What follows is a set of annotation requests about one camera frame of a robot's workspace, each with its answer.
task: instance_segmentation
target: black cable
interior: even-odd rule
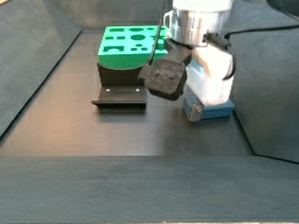
[[[148,64],[148,65],[151,65],[152,62],[154,62],[155,49],[156,49],[156,45],[158,45],[158,41],[159,41],[159,37],[160,37],[160,32],[162,32],[162,27],[163,27],[164,7],[166,7],[166,6],[164,6],[164,3],[166,3],[166,0],[163,0],[162,17],[160,17],[160,21],[159,21],[159,25],[158,25],[158,29],[156,29],[152,52],[151,52],[150,58],[148,58],[148,60],[147,60],[147,64]]]
[[[267,28],[255,28],[255,29],[247,29],[243,31],[231,31],[224,35],[224,39],[230,39],[230,35],[246,33],[246,32],[273,32],[273,31],[282,31],[282,30],[293,30],[299,28],[299,24],[295,25],[287,25],[287,26],[278,26],[278,27],[267,27]]]

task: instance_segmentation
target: green shape sorter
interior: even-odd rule
[[[156,25],[108,26],[98,51],[99,64],[115,69],[140,67],[152,52],[156,29]],[[154,60],[167,54],[164,37],[166,27],[163,26]]]

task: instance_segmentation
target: white robot body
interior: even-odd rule
[[[204,106],[226,103],[234,77],[223,80],[231,72],[231,55],[208,45],[192,50],[191,64],[186,67],[187,85]]]

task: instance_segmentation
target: bin floor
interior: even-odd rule
[[[0,142],[0,156],[253,155],[235,116],[190,123],[183,97],[147,109],[99,110],[103,31],[80,34]]]

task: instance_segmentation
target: metal cylinder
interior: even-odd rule
[[[203,36],[220,32],[228,20],[230,10],[200,12],[172,8],[168,16],[168,36],[186,45],[204,46]]]

